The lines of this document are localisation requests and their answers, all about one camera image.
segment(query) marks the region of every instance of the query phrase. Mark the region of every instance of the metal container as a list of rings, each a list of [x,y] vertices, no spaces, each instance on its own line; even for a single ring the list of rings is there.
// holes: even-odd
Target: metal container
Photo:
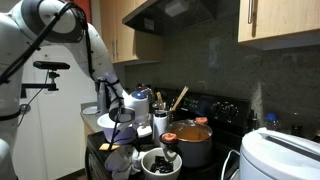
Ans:
[[[176,138],[168,141],[162,134],[160,141],[181,156],[184,167],[199,168],[211,161],[212,129],[209,126],[197,124],[194,120],[182,120],[169,124],[166,132],[175,134]]]

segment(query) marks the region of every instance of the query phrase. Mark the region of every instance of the white robot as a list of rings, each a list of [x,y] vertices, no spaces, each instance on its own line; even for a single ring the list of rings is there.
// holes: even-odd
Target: white robot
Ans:
[[[83,10],[62,0],[23,0],[9,13],[0,13],[0,179],[17,179],[11,154],[18,130],[22,66],[34,51],[53,44],[65,46],[86,75],[107,84],[112,100],[109,117],[121,124],[115,135],[130,124],[139,137],[151,134],[148,98],[123,90],[109,52]]]

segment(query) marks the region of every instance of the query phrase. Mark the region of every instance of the black stove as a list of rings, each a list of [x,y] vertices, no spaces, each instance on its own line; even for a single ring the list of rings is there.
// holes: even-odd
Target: black stove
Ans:
[[[170,104],[173,98],[180,94],[178,90],[155,88],[161,92],[163,100]],[[212,128],[212,160],[206,167],[187,169],[182,167],[179,179],[220,179],[222,165],[230,150],[240,151],[242,137],[252,128],[251,106],[249,101],[230,97],[206,95],[188,92],[182,99],[176,111],[176,120],[195,117],[207,117]],[[100,151],[99,147],[106,143],[103,132],[88,136],[86,151],[86,171],[90,179],[112,179],[111,172],[104,168],[104,162],[111,152]],[[150,146],[151,136],[140,139],[136,146]],[[226,166],[225,179],[228,179],[239,166],[239,157],[230,157]],[[130,176],[129,179],[145,179],[142,172]]]

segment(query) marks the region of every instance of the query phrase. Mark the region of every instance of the white bowl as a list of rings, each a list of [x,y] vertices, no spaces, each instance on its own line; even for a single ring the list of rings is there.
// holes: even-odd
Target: white bowl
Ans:
[[[166,161],[173,162],[173,172],[153,173],[151,166],[155,163],[156,156],[164,156]],[[147,152],[141,160],[142,170],[147,180],[176,180],[179,177],[182,159],[179,154],[168,149],[155,148]]]
[[[103,133],[107,141],[111,142],[115,122],[109,118],[109,113],[100,116],[97,120],[97,123],[99,126],[103,128]],[[120,132],[114,138],[114,141],[115,141],[114,144],[129,144],[133,142],[136,139],[136,137],[137,137],[137,133],[132,128],[132,125],[130,125],[128,128]]]

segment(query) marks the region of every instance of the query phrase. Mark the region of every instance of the white appliance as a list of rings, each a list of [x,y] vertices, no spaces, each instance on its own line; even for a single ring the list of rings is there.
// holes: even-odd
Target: white appliance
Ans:
[[[320,179],[320,144],[261,128],[246,134],[240,180]]]

